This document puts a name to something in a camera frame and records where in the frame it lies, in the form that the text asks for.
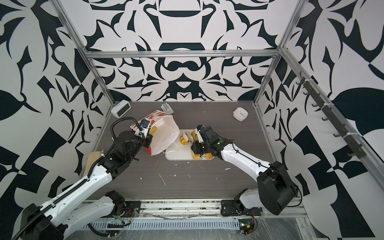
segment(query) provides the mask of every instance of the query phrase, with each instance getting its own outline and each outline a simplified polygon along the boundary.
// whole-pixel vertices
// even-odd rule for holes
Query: gray table surface
[[[159,109],[159,102],[132,102],[125,114],[137,120]],[[197,125],[211,126],[222,137],[235,139],[235,144],[249,154],[272,162],[255,109],[250,101],[242,102],[169,102],[174,120],[180,129],[194,129]],[[242,107],[249,113],[247,119],[237,121],[232,112]],[[111,144],[109,126],[116,120],[111,116],[102,133],[97,150]],[[115,133],[125,131],[132,121],[115,126]],[[225,198],[234,197],[245,188],[257,187],[256,182],[231,163],[215,157],[210,161],[169,161],[163,153],[150,156],[145,149],[136,155],[129,168],[112,182],[97,190],[89,199],[99,199],[115,190],[125,198]]]

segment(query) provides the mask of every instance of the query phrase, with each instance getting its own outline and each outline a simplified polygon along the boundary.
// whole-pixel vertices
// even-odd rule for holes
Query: paper scrap
[[[161,175],[158,173],[158,175],[161,177]],[[164,186],[166,185],[164,179],[161,177],[161,180],[163,180]]]

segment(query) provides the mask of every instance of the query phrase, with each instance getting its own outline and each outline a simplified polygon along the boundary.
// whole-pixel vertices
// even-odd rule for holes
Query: white alarm clock
[[[119,104],[111,109],[111,113],[116,118],[121,118],[128,110],[131,109],[131,105],[127,100],[121,100]]]

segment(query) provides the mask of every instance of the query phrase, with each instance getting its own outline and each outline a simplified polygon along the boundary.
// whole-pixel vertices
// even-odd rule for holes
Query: white tray
[[[183,132],[192,133],[193,131],[194,129],[180,129],[180,134],[177,137],[176,141],[165,150],[166,159],[170,161],[195,161],[192,157],[191,145],[189,144],[183,145],[180,142],[180,137]]]

